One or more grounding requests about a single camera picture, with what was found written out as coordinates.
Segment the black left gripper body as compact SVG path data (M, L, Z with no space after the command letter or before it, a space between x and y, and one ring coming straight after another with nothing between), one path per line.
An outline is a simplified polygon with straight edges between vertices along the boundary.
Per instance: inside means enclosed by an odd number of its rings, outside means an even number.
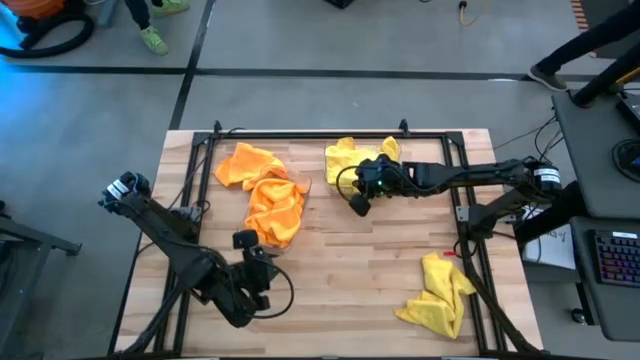
M277 275L272 257L259 246L244 248L242 255L243 262L239 270L240 288L253 301L256 311L268 310L270 300L265 292L270 289L271 281Z

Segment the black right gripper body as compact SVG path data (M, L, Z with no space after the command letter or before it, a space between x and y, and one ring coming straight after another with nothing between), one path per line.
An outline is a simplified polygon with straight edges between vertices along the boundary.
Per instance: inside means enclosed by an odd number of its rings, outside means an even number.
M363 160L355 175L354 187L367 199L402 194L408 187L401 164L384 154Z

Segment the clear plastic basket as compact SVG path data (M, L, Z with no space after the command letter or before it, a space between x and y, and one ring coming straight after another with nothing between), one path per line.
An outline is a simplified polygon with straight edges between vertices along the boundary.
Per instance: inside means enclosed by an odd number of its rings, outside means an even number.
M303 208L303 213L302 213L302 222L303 222L303 215L304 215L305 207L308 204L308 198L309 198L310 190L311 190L311 187L312 187L312 178L310 176L306 175L306 174L301 173L301 172L293 172L293 171L291 171L291 172L288 173L288 178L287 179L289 179L291 181L308 182L309 185L310 185L309 192L308 192L308 194L307 194L307 196L305 198L305 203L304 203L304 208ZM248 209L249 209L249 203L248 203L247 211L245 213L244 218L238 224L238 227L237 227L238 230L246 230L246 229L243 228L243 222L244 222L245 218L247 217ZM266 251L271 253L271 254L282 254L282 253L287 252L293 246L295 237L293 238L292 243L288 247L283 248L283 249L267 247L267 246L264 246L264 245L262 245L260 243L259 243L259 245L264 247L266 249Z
M357 179L355 166L365 160L376 160L379 155L398 162L401 154L401 146L394 137L385 138L379 145L357 145L353 137L340 138L324 150L326 183L338 196L349 200L357 193L353 186Z

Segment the black pole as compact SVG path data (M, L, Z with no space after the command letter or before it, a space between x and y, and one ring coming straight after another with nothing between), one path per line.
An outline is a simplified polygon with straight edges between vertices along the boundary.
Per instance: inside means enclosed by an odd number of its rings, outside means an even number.
M638 75L640 75L640 44L611 63L579 91L571 92L570 98L578 107L589 107L603 92L611 90L614 86L624 85Z
M549 208L517 227L514 231L516 242L522 248L541 235L567 224L573 217L589 217L577 181L568 184Z

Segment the white paper sheet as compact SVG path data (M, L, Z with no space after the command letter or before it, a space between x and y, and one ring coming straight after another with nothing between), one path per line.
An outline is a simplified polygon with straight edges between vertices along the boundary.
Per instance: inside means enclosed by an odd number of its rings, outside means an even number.
M528 242L521 258L530 263L576 269L571 227L565 224Z

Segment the grey desk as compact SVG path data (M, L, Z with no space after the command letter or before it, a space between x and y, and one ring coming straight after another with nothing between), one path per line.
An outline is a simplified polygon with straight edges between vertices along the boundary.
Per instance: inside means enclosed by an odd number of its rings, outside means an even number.
M640 235L640 222L574 217L570 227L580 275L580 301L588 324L598 325L611 341L640 342L640 288L599 282L593 238L595 230Z
M568 93L552 97L587 212L595 218L640 220L640 183L620 173L612 155L618 143L640 140L617 109L619 102L617 95L604 96L583 108Z

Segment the dark grey metal cart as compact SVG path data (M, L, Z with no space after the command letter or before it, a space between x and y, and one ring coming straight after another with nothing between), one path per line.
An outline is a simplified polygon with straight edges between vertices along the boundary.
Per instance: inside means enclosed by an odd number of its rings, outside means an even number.
M81 248L16 222L0 200L0 360L18 360L13 342L50 252L77 256Z

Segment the person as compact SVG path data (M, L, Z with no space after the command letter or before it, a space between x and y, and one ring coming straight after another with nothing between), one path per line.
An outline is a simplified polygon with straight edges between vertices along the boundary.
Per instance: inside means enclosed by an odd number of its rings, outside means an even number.
M164 56L168 46L160 32L151 24L151 14L163 17L184 12L190 8L189 0L123 0L139 34L151 52Z
M619 41L638 30L640 30L640 0L633 0L622 10L574 37L532 65L528 71L528 77L550 90L566 91L567 84L556 76L564 64L609 43Z

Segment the black round pad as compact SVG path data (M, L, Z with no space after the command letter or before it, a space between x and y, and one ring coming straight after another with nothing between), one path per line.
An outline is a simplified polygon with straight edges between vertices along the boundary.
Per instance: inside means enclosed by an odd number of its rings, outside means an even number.
M623 140L612 148L617 170L628 179L640 183L640 140Z

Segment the backlit black keyboard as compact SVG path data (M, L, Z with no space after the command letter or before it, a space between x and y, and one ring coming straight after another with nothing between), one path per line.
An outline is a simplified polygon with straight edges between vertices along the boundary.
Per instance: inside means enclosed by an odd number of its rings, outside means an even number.
M599 282L640 288L640 235L595 230L593 238Z

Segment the dark mat striped edge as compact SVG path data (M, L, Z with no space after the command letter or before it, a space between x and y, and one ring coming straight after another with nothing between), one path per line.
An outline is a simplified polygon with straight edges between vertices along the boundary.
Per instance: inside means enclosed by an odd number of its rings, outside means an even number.
M569 0L580 32L602 23L611 15L627 7L633 0ZM590 53L591 57L615 60L640 42L640 29L623 39L609 43Z

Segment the small grey box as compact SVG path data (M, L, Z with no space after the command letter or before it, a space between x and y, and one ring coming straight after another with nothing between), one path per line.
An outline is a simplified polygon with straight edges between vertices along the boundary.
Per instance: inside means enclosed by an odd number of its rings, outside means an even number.
M101 12L97 19L99 27L108 28L111 26L118 3L119 0L104 0Z

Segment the orange shop vacuum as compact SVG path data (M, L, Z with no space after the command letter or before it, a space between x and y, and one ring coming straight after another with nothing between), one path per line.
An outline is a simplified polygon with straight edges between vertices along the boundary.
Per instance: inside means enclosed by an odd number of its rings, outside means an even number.
M66 0L0 0L16 17L36 20L51 17L63 10Z

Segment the black aluminium rig frame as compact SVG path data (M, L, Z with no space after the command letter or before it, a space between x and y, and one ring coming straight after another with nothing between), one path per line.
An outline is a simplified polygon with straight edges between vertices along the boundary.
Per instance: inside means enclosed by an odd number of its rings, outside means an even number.
M448 339L399 320L394 310L422 289L420 260L444 259L458 241L455 208L499 197L498 187L480 187L430 198L379 199L365 217L356 215L326 183L324 150L338 130L177 130L167 133L154 198L163 205L185 191L187 203L209 202L201 242L237 261L232 235L244 218L249 196L221 185L215 165L238 142L269 150L291 172L312 178L302 229L293 246L277 258L283 274L269 297L271 320L232 327L212 305L179 302L160 330L149 355L216 358L382 358L476 356L506 350L510 342L478 296L464 299L460 334Z

